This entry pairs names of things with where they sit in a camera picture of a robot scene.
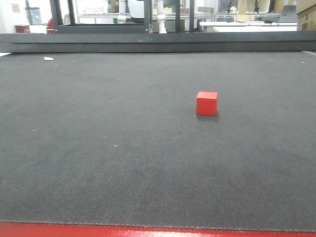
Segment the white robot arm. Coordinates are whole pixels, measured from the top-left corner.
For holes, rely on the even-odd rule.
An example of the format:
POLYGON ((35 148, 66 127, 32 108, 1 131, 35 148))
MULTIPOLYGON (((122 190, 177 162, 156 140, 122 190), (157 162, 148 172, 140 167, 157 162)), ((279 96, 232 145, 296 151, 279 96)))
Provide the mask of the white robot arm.
POLYGON ((156 7, 157 7, 157 21, 158 21, 158 30, 160 34, 166 34, 165 28, 165 14, 164 14, 164 7, 163 7, 163 0, 156 0, 156 7))

